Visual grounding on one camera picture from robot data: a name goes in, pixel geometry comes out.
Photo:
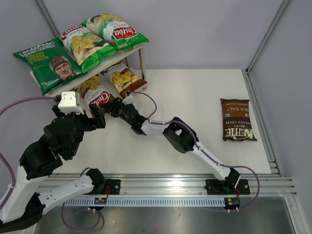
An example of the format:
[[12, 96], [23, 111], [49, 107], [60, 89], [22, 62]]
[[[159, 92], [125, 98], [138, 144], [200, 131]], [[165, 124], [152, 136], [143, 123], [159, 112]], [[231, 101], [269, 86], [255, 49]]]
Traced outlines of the brown Chuba barbecue chips bag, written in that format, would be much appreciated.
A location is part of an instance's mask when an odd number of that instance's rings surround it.
[[100, 72], [117, 90], [122, 99], [126, 92], [135, 92], [148, 83], [140, 78], [121, 60]]

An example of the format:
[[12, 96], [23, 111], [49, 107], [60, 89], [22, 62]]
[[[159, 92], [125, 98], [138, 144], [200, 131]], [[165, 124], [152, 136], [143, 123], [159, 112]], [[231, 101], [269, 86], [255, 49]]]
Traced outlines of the green Chuba chips bag small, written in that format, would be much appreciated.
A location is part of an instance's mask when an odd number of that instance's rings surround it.
[[115, 46], [81, 24], [64, 31], [58, 40], [74, 56], [84, 74], [118, 52]]

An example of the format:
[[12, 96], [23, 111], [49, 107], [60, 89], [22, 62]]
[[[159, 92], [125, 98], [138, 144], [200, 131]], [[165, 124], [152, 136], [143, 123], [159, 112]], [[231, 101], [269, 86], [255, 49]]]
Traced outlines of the green Real hand cooked bag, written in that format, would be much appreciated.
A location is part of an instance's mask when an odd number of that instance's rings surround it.
[[13, 56], [30, 66], [43, 95], [83, 75], [57, 38], [15, 52]]

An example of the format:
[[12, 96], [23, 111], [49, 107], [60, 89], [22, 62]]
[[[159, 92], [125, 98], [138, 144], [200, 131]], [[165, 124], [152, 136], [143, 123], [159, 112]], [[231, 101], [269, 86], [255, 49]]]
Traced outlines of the green Chuba chips bag large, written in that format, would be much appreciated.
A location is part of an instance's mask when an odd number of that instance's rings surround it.
[[132, 50], [149, 39], [113, 14], [95, 15], [81, 23], [119, 50]]

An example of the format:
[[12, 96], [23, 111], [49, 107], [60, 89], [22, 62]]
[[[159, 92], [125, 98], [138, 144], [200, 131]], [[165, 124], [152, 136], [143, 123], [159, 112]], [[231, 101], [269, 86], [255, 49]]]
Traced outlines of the brown Kettle sea salt bag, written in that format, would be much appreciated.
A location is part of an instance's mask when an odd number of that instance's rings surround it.
[[257, 141], [254, 136], [249, 99], [224, 99], [221, 98], [222, 129], [224, 141]]

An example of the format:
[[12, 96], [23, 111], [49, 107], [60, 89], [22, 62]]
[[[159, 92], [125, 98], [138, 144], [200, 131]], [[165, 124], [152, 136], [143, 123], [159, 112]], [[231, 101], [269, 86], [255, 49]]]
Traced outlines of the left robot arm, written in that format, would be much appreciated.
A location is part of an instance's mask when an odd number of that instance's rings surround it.
[[64, 160], [76, 155], [85, 132], [106, 126], [104, 110], [89, 106], [92, 118], [86, 113], [63, 114], [53, 106], [57, 115], [43, 129], [41, 138], [30, 144], [19, 160], [15, 181], [9, 185], [0, 205], [0, 232], [19, 231], [33, 226], [51, 209], [82, 194], [100, 194], [105, 189], [105, 178], [99, 169], [89, 169], [86, 175], [44, 193], [37, 188]]

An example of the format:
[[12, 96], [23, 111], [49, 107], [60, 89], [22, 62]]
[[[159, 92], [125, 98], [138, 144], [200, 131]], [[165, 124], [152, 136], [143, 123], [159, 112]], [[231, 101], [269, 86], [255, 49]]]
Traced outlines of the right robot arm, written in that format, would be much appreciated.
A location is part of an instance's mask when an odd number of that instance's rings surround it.
[[174, 149], [182, 154], [190, 154], [204, 165], [213, 170], [219, 180], [222, 190], [233, 193], [239, 186], [241, 174], [230, 166], [225, 166], [220, 160], [203, 146], [196, 132], [178, 117], [165, 121], [150, 121], [140, 115], [133, 104], [125, 104], [117, 98], [107, 104], [101, 105], [105, 113], [118, 117], [127, 122], [131, 129], [138, 135], [162, 135]]

